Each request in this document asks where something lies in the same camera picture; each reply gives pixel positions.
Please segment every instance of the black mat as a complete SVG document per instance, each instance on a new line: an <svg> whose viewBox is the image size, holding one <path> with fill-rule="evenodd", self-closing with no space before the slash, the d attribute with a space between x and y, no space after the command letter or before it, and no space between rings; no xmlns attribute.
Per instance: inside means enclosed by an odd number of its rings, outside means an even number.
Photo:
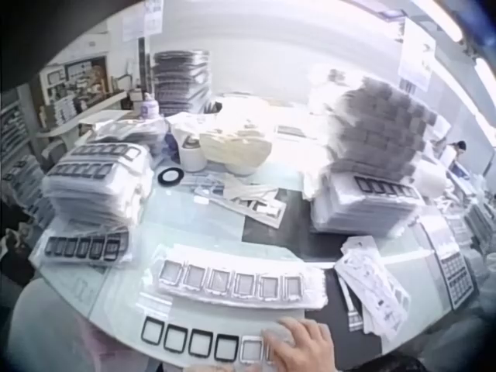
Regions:
<svg viewBox="0 0 496 372"><path fill-rule="evenodd" d="M310 203L301 192L280 189L277 200L286 203L279 229L274 229L251 218L245 219L243 242L284 246L306 261L336 261L348 235L312 232Z"/></svg>
<svg viewBox="0 0 496 372"><path fill-rule="evenodd" d="M349 237L341 234L321 234L312 231L311 206L299 191L280 189L277 199L285 202L286 212L279 229L246 218L243 242L284 246L305 261L337 261L340 248ZM336 366L340 370L357 367L381 355L381 339L362 331L348 330L348 315L336 272L325 273L329 303L322 310L307 312L306 317L329 326L335 344ZM361 305L354 296L353 303Z"/></svg>
<svg viewBox="0 0 496 372"><path fill-rule="evenodd" d="M348 311L336 272L327 270L325 280L329 303L317 312L306 312L305 317L329 326L334 341L336 367L339 370L349 370L380 357L382 346L379 337L372 334L366 335L363 331L350 332L348 330ZM361 314L360 301L351 290L350 294L355 308Z"/></svg>

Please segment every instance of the poster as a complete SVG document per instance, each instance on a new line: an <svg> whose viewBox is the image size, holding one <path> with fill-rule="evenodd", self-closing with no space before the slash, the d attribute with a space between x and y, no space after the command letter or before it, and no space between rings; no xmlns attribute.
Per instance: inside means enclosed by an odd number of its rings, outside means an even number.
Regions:
<svg viewBox="0 0 496 372"><path fill-rule="evenodd" d="M436 40L407 18L398 69L400 78L410 81L423 91L428 91L435 58Z"/></svg>
<svg viewBox="0 0 496 372"><path fill-rule="evenodd" d="M122 41L162 33L164 0L145 0L129 9L122 16Z"/></svg>

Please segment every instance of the tape roll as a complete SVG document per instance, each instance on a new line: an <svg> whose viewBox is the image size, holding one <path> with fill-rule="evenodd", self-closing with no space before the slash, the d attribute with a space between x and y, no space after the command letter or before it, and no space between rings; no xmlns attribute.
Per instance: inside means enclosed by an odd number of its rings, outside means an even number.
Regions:
<svg viewBox="0 0 496 372"><path fill-rule="evenodd" d="M177 167L167 168L166 170L162 170L158 174L158 183L166 188L170 188L175 186L181 182L184 177L184 172L182 169Z"/></svg>

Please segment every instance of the paper document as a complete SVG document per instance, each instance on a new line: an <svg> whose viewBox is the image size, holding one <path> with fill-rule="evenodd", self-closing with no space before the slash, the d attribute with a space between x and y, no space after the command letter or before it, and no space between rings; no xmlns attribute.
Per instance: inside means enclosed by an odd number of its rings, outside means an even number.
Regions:
<svg viewBox="0 0 496 372"><path fill-rule="evenodd" d="M393 339L408 317L410 295L381 263L372 236L349 238L342 251L334 268L363 304L364 332Z"/></svg>
<svg viewBox="0 0 496 372"><path fill-rule="evenodd" d="M459 252L460 248L443 215L423 215L420 217L420 223L441 260Z"/></svg>
<svg viewBox="0 0 496 372"><path fill-rule="evenodd" d="M407 18L398 75L423 91L428 91L435 54L436 40Z"/></svg>
<svg viewBox="0 0 496 372"><path fill-rule="evenodd" d="M164 0L145 0L125 10L122 16L122 41L162 33L163 17Z"/></svg>
<svg viewBox="0 0 496 372"><path fill-rule="evenodd" d="M279 228L286 210L286 203L275 199L276 188L236 184L229 178L223 182L214 177L207 177L205 183L195 189L195 194L275 229Z"/></svg>

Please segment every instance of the table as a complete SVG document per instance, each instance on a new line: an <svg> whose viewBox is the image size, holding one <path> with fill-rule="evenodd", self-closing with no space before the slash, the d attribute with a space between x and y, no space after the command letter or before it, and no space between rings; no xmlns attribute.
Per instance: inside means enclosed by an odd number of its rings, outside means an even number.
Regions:
<svg viewBox="0 0 496 372"><path fill-rule="evenodd" d="M153 193L146 204L143 220L137 227L141 257L136 264L126 269L54 266L40 263L36 255L39 247L33 251L31 261L55 291L91 323L141 353L181 365L180 358L168 355L166 358L163 347L149 345L140 339L146 317L140 303L143 301L140 286L143 272L160 244L181 243L271 258L299 257L326 269L329 297L329 304L324 309L306 312L305 316L329 325L339 369L358 366L391 352L437 322L450 312L450 300L429 241L422 228L416 225L408 228L398 239L377 240L386 267L412 297L408 321L392 341L348 331L346 307L332 269L341 255L339 248L346 236L313 234L309 231L310 204L301 197L301 171L305 164L301 162L300 155L302 151L309 155L309 149L314 151L313 154L322 154L322 148L314 140L279 136L267 161L250 176L252 181L280 188L277 198L288 206L278 230L218 205L197 203L190 192L162 188L154 180ZM168 166L170 164L167 162L161 164L157 173ZM49 229L61 229L62 225L60 220L55 219ZM154 306L155 313L163 314L166 321L188 322L191 327L209 322L221 329L242 329L246 328L246 321L250 321L250 326L259 329L267 328L276 320L274 313L267 310L212 308L212 305L183 298ZM290 310L278 312L277 317L281 313L303 316L301 311Z"/></svg>

